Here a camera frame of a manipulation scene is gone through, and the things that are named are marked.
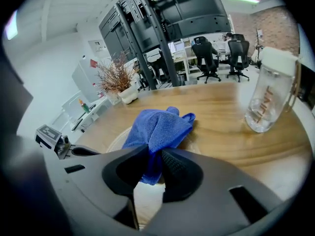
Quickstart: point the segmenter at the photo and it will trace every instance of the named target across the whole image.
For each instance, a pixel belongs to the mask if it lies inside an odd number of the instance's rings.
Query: brick wall
[[[285,6],[278,6],[254,14],[230,13],[235,32],[244,34],[250,43],[249,55],[252,55],[256,43],[255,29],[261,29],[263,41],[260,44],[298,55],[300,39],[298,26]]]

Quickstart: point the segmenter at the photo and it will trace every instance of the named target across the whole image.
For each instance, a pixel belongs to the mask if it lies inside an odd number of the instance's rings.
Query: blue microfiber cloth
[[[149,146],[148,167],[141,182],[150,185],[158,182],[162,173],[162,160],[156,152],[163,148],[176,148],[191,132],[195,118],[193,113],[179,117],[179,110],[175,107],[169,107],[166,111],[146,109],[138,115],[123,148]]]

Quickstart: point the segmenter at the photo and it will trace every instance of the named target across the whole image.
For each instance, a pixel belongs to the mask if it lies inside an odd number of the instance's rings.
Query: round table
[[[197,143],[201,154],[236,165],[286,200],[296,193],[308,173],[311,145],[293,111],[283,112],[268,132],[253,132],[244,119],[252,92],[246,83],[146,90],[129,105],[120,103],[111,107],[77,144],[105,153],[142,110],[166,110],[174,106],[180,115],[196,114],[190,138]]]

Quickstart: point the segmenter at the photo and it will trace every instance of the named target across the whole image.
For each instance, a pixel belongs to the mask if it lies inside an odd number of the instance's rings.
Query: dried plant
[[[126,65],[126,55],[122,53],[119,58],[111,60],[110,64],[98,62],[99,87],[106,92],[119,93],[130,87],[130,82],[137,70]]]

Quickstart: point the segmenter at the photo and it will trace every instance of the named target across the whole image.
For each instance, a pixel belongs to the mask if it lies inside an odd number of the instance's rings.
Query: bottle handle
[[[289,96],[289,99],[287,100],[286,102],[286,105],[287,105],[287,109],[286,109],[286,112],[290,112],[294,106],[294,103],[296,101],[296,97],[299,93],[299,90],[300,90],[300,85],[301,85],[301,63],[297,60],[296,63],[295,63],[295,77],[294,77],[294,81],[293,81],[293,84],[292,84],[292,88],[291,88],[291,91],[290,91],[290,96]],[[290,105],[290,101],[291,101],[291,98],[292,96],[294,95],[293,97],[293,102],[292,102],[292,105]]]

